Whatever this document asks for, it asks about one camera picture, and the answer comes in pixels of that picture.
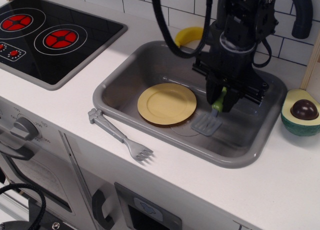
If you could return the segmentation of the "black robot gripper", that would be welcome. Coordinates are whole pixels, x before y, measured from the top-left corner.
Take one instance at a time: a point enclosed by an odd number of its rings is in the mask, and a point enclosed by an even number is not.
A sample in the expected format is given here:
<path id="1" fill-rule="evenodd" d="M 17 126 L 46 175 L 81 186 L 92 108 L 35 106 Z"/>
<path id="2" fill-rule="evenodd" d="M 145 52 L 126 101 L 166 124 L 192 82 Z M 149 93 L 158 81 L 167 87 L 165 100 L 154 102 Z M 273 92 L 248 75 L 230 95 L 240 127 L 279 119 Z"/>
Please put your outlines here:
<path id="1" fill-rule="evenodd" d="M 213 22 L 209 27 L 207 45 L 209 52 L 196 56 L 193 69 L 204 73 L 206 99 L 213 104 L 223 87 L 227 91 L 223 98 L 223 112 L 230 112 L 240 98 L 247 98 L 260 104 L 269 85 L 255 71 L 266 63 L 256 64 L 254 56 L 257 45 L 267 45 L 264 29 L 239 23 L 221 26 Z"/>

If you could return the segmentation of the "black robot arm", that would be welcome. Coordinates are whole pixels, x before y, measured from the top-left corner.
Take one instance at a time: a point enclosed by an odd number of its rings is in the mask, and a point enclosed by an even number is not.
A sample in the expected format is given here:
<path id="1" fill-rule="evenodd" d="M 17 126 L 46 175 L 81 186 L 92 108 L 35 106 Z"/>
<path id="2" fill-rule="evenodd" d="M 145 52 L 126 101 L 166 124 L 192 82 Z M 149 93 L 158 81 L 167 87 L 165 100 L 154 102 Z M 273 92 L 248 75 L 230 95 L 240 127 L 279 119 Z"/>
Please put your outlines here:
<path id="1" fill-rule="evenodd" d="M 272 50 L 267 36 L 275 32 L 276 0 L 218 0 L 216 20 L 209 27 L 208 52 L 196 57 L 193 69 L 204 74 L 206 99 L 218 100 L 223 88 L 222 112 L 229 112 L 241 98 L 260 104 L 269 89 L 268 83 L 256 72 L 268 65 L 255 63 L 259 44 L 268 54 Z"/>

